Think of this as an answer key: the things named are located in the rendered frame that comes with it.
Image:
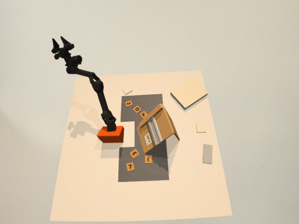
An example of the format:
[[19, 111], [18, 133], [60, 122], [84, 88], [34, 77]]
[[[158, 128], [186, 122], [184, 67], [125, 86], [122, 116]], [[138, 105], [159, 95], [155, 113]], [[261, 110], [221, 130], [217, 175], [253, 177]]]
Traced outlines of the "cream paper ticket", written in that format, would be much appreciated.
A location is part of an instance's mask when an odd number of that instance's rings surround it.
[[148, 134], [145, 135], [144, 137], [145, 137], [145, 140], [146, 140], [147, 145], [149, 145], [149, 144], [152, 142], [151, 137], [150, 137], [150, 133], [148, 133]]

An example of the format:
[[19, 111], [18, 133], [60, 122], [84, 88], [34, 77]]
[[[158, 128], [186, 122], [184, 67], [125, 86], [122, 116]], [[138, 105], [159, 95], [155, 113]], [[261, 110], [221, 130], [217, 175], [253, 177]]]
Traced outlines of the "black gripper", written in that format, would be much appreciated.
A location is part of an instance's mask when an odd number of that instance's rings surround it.
[[52, 42], [53, 42], [53, 49], [51, 50], [52, 53], [63, 53], [63, 51], [66, 52], [66, 56], [64, 56], [63, 58], [64, 59], [68, 59], [71, 57], [71, 53], [69, 53], [69, 50], [72, 50], [75, 46], [74, 44], [71, 44], [69, 43], [67, 40], [65, 40], [62, 36], [61, 36], [61, 40], [64, 44], [64, 47], [63, 48], [59, 48], [59, 44], [56, 42], [56, 40], [52, 39]]

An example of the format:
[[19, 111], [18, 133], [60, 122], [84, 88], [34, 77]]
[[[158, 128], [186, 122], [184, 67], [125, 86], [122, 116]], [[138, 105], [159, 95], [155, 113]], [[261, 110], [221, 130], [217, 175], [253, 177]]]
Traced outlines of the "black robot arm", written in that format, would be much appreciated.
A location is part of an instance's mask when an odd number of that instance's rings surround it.
[[[66, 52], [63, 51], [63, 53], [57, 53], [55, 54], [54, 58], [59, 59], [60, 57], [63, 58], [66, 56]], [[94, 91], [97, 93], [101, 108], [103, 110], [103, 113], [101, 114], [103, 121], [107, 125], [107, 132], [115, 132], [116, 130], [116, 118], [112, 115], [111, 111], [108, 108], [107, 101], [104, 95], [104, 85], [103, 82], [98, 78], [98, 76], [94, 72], [88, 72], [86, 70], [81, 70], [78, 68], [78, 65], [82, 63], [82, 57], [80, 55], [78, 56], [72, 56], [68, 59], [64, 59], [66, 64], [66, 72], [68, 74], [78, 74], [81, 76], [89, 77], [90, 83], [94, 89]], [[94, 79], [96, 81], [94, 81]]]

